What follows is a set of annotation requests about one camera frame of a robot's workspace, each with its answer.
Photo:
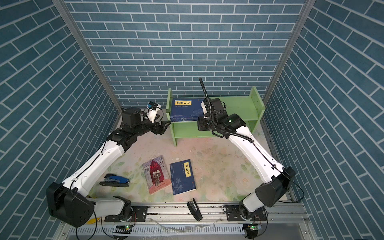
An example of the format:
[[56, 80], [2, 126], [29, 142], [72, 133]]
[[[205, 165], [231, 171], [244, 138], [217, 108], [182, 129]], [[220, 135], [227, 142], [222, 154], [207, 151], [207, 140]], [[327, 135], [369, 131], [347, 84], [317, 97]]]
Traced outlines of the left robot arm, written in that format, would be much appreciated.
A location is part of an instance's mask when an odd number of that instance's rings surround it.
[[147, 111], [126, 108], [122, 123], [111, 132], [102, 147], [72, 175], [61, 183], [52, 183], [46, 189], [50, 216], [75, 228], [92, 218], [114, 216], [120, 222], [132, 219], [131, 201], [114, 196], [109, 199], [88, 198], [89, 192], [108, 167], [137, 141], [138, 137], [152, 132], [162, 135], [170, 125], [158, 115], [161, 105], [150, 102]]

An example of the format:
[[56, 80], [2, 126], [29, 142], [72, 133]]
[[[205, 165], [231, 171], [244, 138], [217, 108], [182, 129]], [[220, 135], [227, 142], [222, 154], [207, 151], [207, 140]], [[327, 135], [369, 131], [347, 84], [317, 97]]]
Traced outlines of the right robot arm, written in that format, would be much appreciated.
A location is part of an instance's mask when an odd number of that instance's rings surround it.
[[239, 203], [240, 215], [249, 220], [257, 210], [272, 207], [286, 194], [294, 183], [296, 172], [275, 160], [256, 140], [246, 122], [237, 114], [228, 115], [220, 99], [208, 96], [201, 77], [199, 82], [205, 96], [204, 115], [198, 118], [199, 131], [210, 131], [216, 137], [229, 140], [247, 157], [263, 182]]

